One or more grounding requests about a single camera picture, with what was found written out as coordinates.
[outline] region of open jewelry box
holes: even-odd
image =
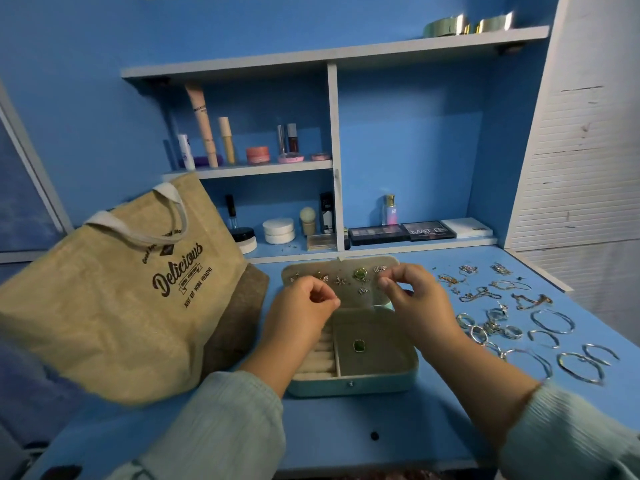
[[[311,275],[331,286],[341,306],[300,366],[287,391],[298,397],[372,394],[409,389],[418,372],[414,346],[398,329],[376,274],[396,266],[391,256],[292,264],[285,286]]]

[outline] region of jewelry box lid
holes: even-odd
[[[398,259],[393,256],[301,262],[282,270],[282,282],[288,286],[302,276],[314,276],[335,291],[341,308],[384,306],[390,300],[379,288],[377,275],[398,264]]]

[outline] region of white round container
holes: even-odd
[[[296,238],[296,231],[292,230],[286,234],[279,235],[265,234],[264,238],[269,244],[286,244],[287,242],[291,242]]]
[[[268,221],[262,223],[262,227],[264,229],[265,235],[273,236],[293,233],[293,237],[289,241],[291,241],[296,236],[296,232],[293,229],[293,219],[290,219],[288,217],[284,217],[282,219],[269,219]]]
[[[243,242],[236,242],[242,254],[250,253],[251,251],[255,251],[258,247],[258,240],[253,236],[251,239],[247,239]]]

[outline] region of black eyeshadow palette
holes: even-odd
[[[388,242],[409,240],[407,231],[397,224],[390,226],[356,227],[349,229],[349,237],[354,246],[386,244]]]
[[[412,222],[401,224],[407,231],[411,241],[430,241],[432,239],[452,239],[456,234],[440,221]]]

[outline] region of blue table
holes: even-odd
[[[459,276],[458,266],[478,266],[479,271],[459,285],[462,293],[475,291],[498,279],[522,282],[532,291],[518,291],[530,298],[544,293],[554,300],[552,309],[570,316],[576,330],[560,335],[560,351],[582,351],[586,342],[612,348],[621,361],[605,367],[603,387],[572,378],[556,364],[556,353],[546,345],[544,336],[530,342],[526,336],[518,341],[502,337],[492,340],[503,348],[530,347],[553,364],[553,381],[561,387],[587,398],[604,413],[630,428],[640,430],[640,349],[617,332],[583,310],[546,280],[521,264],[507,252],[494,246],[480,246],[436,251],[419,251],[396,255],[400,261],[421,264],[433,274]],[[513,272],[501,276],[490,266],[500,262]],[[259,268],[271,279],[264,309],[281,288],[280,272],[288,263],[264,264]],[[513,291],[492,289],[502,295],[509,306],[509,322],[527,330],[537,328],[530,320],[531,311],[517,311]],[[483,297],[462,303],[450,293],[456,313],[466,312],[477,321],[484,321],[485,311],[497,306],[496,300]],[[564,322],[553,315],[545,316],[551,328]],[[609,360],[603,352],[602,357]],[[540,364],[526,355],[512,354],[509,361],[534,377],[542,378]],[[576,370],[585,364],[572,362]],[[26,476],[38,479],[54,465],[80,464],[82,479],[98,479],[117,465],[142,453],[171,424],[190,393],[183,394],[146,408],[132,410],[92,398],[84,411],[68,425]],[[380,394],[328,399],[284,398],[284,428],[287,451],[278,476],[296,477],[329,474],[379,466],[415,465],[437,469],[469,468],[491,464],[493,453],[471,425],[453,393],[436,372],[422,359],[416,385],[400,394]],[[371,433],[380,439],[373,441]]]

